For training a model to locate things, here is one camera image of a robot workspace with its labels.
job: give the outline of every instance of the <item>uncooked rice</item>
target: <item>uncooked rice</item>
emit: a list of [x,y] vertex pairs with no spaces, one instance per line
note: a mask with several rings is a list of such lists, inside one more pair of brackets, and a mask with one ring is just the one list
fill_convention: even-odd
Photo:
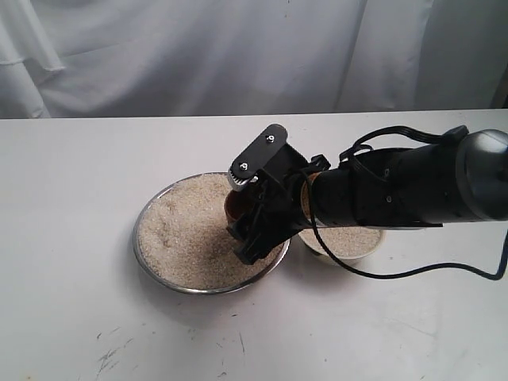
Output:
[[[300,237],[313,250],[326,254],[312,229],[300,232]],[[359,226],[348,228],[321,228],[319,235],[328,248],[338,257],[357,257],[368,254],[381,241],[383,232],[376,229],[367,229]]]
[[234,287],[269,266],[282,249],[274,248],[252,266],[233,248],[226,231],[224,201],[230,187],[225,175],[185,179],[147,209],[138,238],[147,265],[169,283],[195,290]]

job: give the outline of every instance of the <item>white curtain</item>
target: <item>white curtain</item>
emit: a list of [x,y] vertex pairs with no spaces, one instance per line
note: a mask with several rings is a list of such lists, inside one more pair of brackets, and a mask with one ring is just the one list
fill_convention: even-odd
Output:
[[0,117],[484,108],[507,0],[1,0]]

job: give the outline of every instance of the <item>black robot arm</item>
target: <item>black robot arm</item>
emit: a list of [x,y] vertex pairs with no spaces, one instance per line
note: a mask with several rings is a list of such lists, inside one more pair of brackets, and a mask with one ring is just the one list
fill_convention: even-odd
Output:
[[[365,144],[390,133],[427,145],[373,150]],[[461,126],[432,135],[388,127],[357,140],[338,168],[329,167],[322,155],[307,162],[280,125],[270,125],[233,161],[229,180],[237,193],[225,208],[235,216],[228,230],[240,242],[242,262],[253,264],[312,227],[309,184],[320,226],[417,229],[508,219],[508,135],[500,131],[469,134]]]

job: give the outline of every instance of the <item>table surface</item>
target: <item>table surface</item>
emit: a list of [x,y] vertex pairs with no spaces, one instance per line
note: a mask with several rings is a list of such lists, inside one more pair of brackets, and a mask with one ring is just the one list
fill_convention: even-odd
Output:
[[[380,127],[507,131],[508,110],[0,121],[0,379],[506,379],[507,278],[364,279],[301,241],[232,294],[178,294],[143,273],[130,237],[144,204],[178,179],[227,170],[272,122],[307,157],[336,164]],[[390,231],[360,267],[456,260],[495,271],[506,227]]]

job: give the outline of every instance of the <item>stainless steel bowl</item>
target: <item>stainless steel bowl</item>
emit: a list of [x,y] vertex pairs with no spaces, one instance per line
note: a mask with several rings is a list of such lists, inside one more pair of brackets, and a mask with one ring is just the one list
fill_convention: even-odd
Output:
[[[226,175],[225,172],[209,172],[211,174],[215,175]],[[140,266],[143,268],[143,270],[146,271],[147,274],[149,274],[154,280],[159,282],[160,284],[171,288],[172,290],[183,292],[185,294],[200,294],[200,295],[213,295],[213,294],[225,294],[227,292],[233,292],[241,290],[242,288],[245,288],[246,286],[249,286],[253,284],[254,282],[257,282],[261,278],[263,278],[266,274],[268,274],[270,271],[272,271],[282,260],[282,258],[286,255],[287,249],[289,248],[289,243],[291,240],[287,240],[284,242],[283,248],[281,249],[280,253],[277,255],[276,258],[274,258],[273,262],[271,262],[270,265],[268,265],[265,269],[263,269],[261,272],[254,275],[252,278],[249,278],[245,280],[242,283],[237,284],[236,286],[230,286],[230,287],[223,287],[223,288],[215,288],[211,290],[196,290],[194,288],[188,288],[183,287],[175,283],[168,282],[166,279],[161,278],[158,276],[147,264],[146,260],[144,260],[143,252],[141,251],[140,247],[140,241],[139,241],[139,227],[140,222],[143,219],[144,214],[150,207],[152,206],[153,202],[157,200],[158,198],[161,198],[164,196],[167,192],[169,192],[176,184],[178,184],[180,181],[184,181],[187,179],[192,179],[193,177],[198,177],[200,175],[194,175],[187,177],[185,179],[181,179],[176,183],[173,183],[167,188],[164,188],[161,192],[156,194],[149,202],[144,206],[143,210],[141,211],[139,217],[137,218],[136,224],[134,225],[134,231],[133,231],[133,247],[134,247],[134,254],[136,255],[137,262],[140,264]]]

